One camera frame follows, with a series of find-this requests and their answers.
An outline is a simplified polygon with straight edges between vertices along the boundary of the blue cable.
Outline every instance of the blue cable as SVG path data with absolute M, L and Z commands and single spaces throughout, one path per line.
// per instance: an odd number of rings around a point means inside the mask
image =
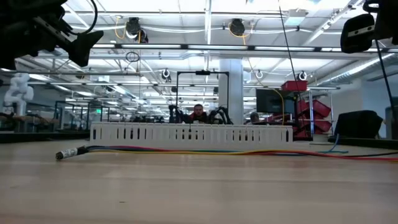
M 342 154 L 346 154 L 346 153 L 348 153 L 348 151 L 334 151 L 335 147 L 336 147 L 337 144 L 338 144 L 339 138 L 340 138 L 340 134 L 337 134 L 336 141 L 335 141 L 333 147 L 332 147 L 331 149 L 329 149 L 328 151 L 320 151 L 319 153 L 325 153 L 325 154 L 328 154 L 328 153 L 342 153 Z

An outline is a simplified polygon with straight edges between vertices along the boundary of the monitor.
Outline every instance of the monitor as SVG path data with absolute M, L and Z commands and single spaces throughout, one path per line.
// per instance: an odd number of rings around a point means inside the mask
M 290 91 L 278 91 L 284 97 L 285 114 L 294 114 L 294 100 L 286 97 Z M 282 113 L 282 100 L 274 90 L 256 90 L 258 113 Z

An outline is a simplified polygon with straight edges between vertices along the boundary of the workstation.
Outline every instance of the workstation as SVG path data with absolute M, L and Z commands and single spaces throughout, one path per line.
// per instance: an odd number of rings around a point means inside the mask
M 396 222 L 397 3 L 19 4 L 1 223 Z

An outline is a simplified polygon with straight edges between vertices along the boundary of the man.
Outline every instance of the man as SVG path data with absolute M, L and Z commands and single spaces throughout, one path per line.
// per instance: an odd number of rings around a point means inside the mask
M 193 107 L 193 113 L 190 115 L 190 118 L 193 122 L 207 123 L 207 114 L 203 112 L 203 106 L 201 104 L 197 104 Z
M 250 122 L 248 124 L 254 124 L 260 122 L 260 117 L 259 114 L 257 114 L 256 112 L 253 112 L 250 114 Z

